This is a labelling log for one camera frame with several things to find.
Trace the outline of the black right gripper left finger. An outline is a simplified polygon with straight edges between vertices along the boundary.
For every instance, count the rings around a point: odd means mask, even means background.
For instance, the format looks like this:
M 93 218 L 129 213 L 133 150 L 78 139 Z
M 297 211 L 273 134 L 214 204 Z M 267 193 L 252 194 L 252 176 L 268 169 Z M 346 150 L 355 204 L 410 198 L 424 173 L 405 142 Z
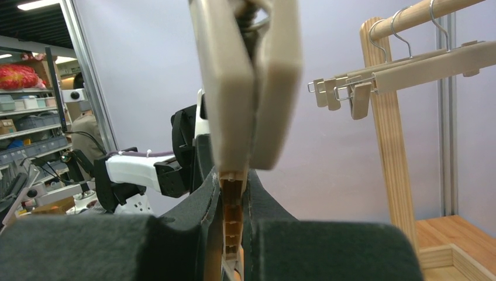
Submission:
M 221 280 L 216 169 L 161 217 L 29 215 L 1 235 L 2 280 Z

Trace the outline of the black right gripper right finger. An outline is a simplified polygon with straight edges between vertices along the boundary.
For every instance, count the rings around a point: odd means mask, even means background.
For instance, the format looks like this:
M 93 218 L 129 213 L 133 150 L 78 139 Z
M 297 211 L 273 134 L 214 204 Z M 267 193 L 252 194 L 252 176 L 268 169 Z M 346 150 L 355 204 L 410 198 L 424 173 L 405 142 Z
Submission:
M 410 242 L 382 223 L 301 221 L 249 171 L 244 202 L 246 280 L 422 280 Z

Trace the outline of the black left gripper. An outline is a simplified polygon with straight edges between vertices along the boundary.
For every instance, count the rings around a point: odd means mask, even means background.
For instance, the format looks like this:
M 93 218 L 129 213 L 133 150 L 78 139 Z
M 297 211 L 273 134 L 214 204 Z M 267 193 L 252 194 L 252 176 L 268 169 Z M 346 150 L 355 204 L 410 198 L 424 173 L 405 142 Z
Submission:
M 190 193 L 197 190 L 214 167 L 208 133 L 195 136 L 197 107 L 177 111 L 171 117 L 172 148 L 180 175 Z

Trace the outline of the wooden hanger with blue underwear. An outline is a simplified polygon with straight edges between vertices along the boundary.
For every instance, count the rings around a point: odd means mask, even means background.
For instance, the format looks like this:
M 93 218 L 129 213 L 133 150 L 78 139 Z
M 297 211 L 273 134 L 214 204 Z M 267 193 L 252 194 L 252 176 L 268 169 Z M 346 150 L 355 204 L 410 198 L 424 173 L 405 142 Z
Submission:
M 190 1 L 220 188 L 221 274 L 243 280 L 243 195 L 250 169 L 280 158 L 303 69 L 297 1 Z

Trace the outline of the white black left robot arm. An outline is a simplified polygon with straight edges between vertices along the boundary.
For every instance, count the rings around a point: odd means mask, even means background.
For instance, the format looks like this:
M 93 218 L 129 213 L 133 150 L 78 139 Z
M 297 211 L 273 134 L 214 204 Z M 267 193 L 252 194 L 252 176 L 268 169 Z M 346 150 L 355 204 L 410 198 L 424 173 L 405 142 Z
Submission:
M 177 111 L 171 124 L 171 152 L 139 152 L 132 147 L 94 162 L 98 201 L 107 212 L 152 214 L 147 189 L 180 198 L 203 183 L 213 168 L 203 102 Z

